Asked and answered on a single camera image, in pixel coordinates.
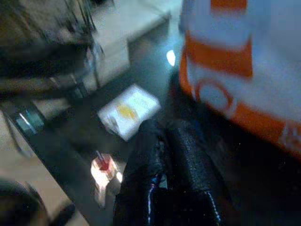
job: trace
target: orange and white striped object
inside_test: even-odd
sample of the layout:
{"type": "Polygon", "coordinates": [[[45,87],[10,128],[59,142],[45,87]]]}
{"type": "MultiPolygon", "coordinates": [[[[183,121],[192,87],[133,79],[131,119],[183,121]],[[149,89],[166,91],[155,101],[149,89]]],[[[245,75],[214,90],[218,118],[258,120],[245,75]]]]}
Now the orange and white striped object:
{"type": "Polygon", "coordinates": [[[184,0],[182,89],[301,160],[301,1],[184,0]]]}

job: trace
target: paper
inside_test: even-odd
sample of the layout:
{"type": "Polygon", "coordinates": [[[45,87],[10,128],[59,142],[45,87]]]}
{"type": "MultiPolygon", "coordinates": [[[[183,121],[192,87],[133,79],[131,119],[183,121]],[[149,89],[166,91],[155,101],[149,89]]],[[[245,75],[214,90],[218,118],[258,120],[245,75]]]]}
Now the paper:
{"type": "Polygon", "coordinates": [[[137,132],[141,122],[152,117],[159,109],[158,99],[132,85],[101,109],[98,116],[106,128],[128,141],[137,132]]]}

